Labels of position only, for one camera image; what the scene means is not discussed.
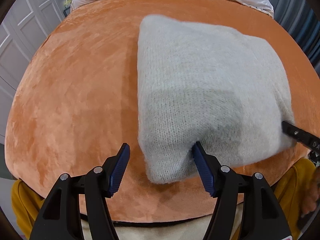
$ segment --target ridged blue pad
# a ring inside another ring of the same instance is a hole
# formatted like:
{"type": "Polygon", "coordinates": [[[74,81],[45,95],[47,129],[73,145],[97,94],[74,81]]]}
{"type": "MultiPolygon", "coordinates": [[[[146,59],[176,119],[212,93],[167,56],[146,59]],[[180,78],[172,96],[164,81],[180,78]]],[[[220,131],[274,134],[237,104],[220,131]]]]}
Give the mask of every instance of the ridged blue pad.
{"type": "Polygon", "coordinates": [[[130,158],[130,148],[126,145],[121,155],[119,156],[115,168],[110,175],[109,189],[110,195],[113,195],[119,190],[121,180],[130,158]]]}
{"type": "Polygon", "coordinates": [[[193,147],[193,159],[196,163],[204,189],[206,192],[209,192],[212,197],[216,191],[214,188],[214,176],[201,154],[200,149],[196,145],[193,147]]]}

